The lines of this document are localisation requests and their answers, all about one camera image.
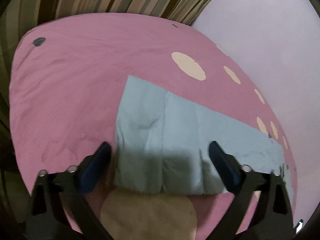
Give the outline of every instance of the striped curtain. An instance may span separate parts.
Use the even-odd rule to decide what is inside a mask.
[[[11,141],[9,95],[11,62],[23,35],[61,17],[97,12],[127,12],[191,25],[211,0],[11,0],[0,18],[0,145]]]

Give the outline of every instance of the white wall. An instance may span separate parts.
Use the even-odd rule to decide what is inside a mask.
[[[294,223],[320,201],[320,19],[308,0],[212,0],[194,28],[258,86],[298,171]]]

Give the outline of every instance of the gray spot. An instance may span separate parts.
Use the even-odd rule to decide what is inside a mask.
[[[45,42],[45,38],[40,37],[40,38],[35,39],[32,44],[35,45],[36,47],[39,47],[39,46],[41,46],[44,42]]]

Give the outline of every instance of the folded cloth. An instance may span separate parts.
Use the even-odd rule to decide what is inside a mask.
[[[129,76],[116,119],[115,185],[145,192],[215,194],[226,189],[208,146],[217,141],[256,171],[282,171],[282,147],[247,124]],[[289,170],[284,180],[293,196]]]

